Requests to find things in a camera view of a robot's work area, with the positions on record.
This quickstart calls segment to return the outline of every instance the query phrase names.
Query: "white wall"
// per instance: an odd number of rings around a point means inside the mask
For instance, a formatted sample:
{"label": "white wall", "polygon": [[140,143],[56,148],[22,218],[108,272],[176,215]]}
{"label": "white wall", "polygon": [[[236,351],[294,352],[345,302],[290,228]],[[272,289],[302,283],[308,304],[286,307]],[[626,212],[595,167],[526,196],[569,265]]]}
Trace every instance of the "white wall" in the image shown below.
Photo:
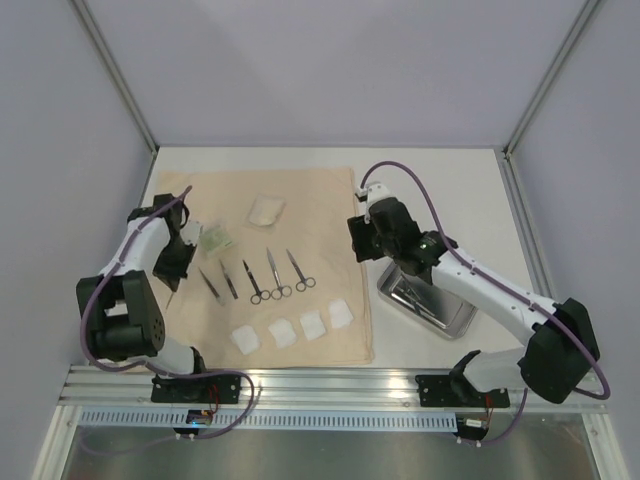
{"label": "white wall", "polygon": [[516,155],[556,288],[588,306],[640,478],[640,2],[604,7]]}
{"label": "white wall", "polygon": [[149,154],[66,0],[0,15],[0,476],[28,478]]}
{"label": "white wall", "polygon": [[88,0],[161,144],[503,145],[583,0]]}

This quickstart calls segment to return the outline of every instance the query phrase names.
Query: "green object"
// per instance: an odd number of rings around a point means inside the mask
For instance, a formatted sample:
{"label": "green object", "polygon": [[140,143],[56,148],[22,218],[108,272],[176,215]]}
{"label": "green object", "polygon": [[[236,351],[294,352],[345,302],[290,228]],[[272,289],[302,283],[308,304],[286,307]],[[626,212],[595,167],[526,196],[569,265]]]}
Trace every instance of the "green object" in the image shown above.
{"label": "green object", "polygon": [[233,238],[223,225],[217,224],[200,234],[200,247],[208,257],[217,255],[234,244]]}

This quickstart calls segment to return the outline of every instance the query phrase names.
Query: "glass panel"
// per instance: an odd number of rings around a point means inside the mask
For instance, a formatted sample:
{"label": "glass panel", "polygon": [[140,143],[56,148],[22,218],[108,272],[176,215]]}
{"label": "glass panel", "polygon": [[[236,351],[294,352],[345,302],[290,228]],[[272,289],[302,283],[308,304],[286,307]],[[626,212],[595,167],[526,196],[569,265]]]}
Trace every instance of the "glass panel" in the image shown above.
{"label": "glass panel", "polygon": [[[492,430],[506,428],[496,414]],[[138,454],[97,457],[79,448],[79,435],[97,450],[119,450],[171,432],[160,428],[78,429],[62,478],[78,480],[392,478],[599,479],[580,415],[527,414],[494,447],[457,445],[453,436],[238,430],[201,442],[170,441]]]}

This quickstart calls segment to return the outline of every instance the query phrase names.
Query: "white table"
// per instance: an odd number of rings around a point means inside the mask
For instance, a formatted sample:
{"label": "white table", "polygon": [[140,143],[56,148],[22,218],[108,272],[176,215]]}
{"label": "white table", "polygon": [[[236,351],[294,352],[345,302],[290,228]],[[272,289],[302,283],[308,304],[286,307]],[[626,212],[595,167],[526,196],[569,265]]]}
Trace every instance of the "white table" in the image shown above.
{"label": "white table", "polygon": [[[350,166],[359,183],[366,170],[382,160],[400,161],[418,174],[449,237],[494,271],[531,287],[496,157],[489,149],[163,147],[143,201],[144,205],[151,204],[161,171]],[[404,172],[382,167],[371,179],[382,180],[407,205],[423,230],[434,228],[418,188]],[[370,367],[448,368],[471,350],[499,351],[519,345],[482,312],[475,316],[465,336],[455,341],[408,319],[378,297],[376,283],[387,264],[384,260],[367,262],[375,353]]]}

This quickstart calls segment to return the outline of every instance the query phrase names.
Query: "surgical scissors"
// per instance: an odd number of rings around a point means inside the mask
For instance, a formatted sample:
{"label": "surgical scissors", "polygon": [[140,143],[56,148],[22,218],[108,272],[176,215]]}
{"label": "surgical scissors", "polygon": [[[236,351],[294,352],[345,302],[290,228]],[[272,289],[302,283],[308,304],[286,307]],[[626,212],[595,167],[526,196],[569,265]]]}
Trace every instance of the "surgical scissors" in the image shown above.
{"label": "surgical scissors", "polygon": [[256,293],[251,295],[251,303],[253,303],[254,305],[259,305],[262,300],[269,300],[271,298],[271,292],[269,292],[269,290],[260,290],[256,279],[253,277],[253,273],[251,273],[249,265],[247,265],[247,262],[245,262],[244,260],[242,261],[242,263],[244,263],[244,269],[247,271],[249,281],[251,281],[251,285],[253,285],[253,289],[256,291]]}
{"label": "surgical scissors", "polygon": [[293,293],[289,285],[282,285],[280,282],[280,275],[278,275],[278,269],[276,268],[276,262],[273,260],[271,251],[267,248],[267,258],[269,259],[269,265],[271,266],[271,272],[273,278],[276,280],[276,288],[271,291],[271,298],[274,300],[280,300],[282,297],[290,297]]}
{"label": "surgical scissors", "polygon": [[305,277],[302,274],[302,270],[300,270],[300,267],[298,266],[298,262],[296,262],[296,259],[293,258],[293,255],[291,254],[289,249],[287,249],[287,255],[289,256],[289,260],[291,260],[291,265],[293,265],[293,269],[298,274],[298,277],[300,277],[300,281],[296,283],[296,290],[298,290],[299,292],[304,292],[307,288],[315,287],[316,279],[313,277]]}

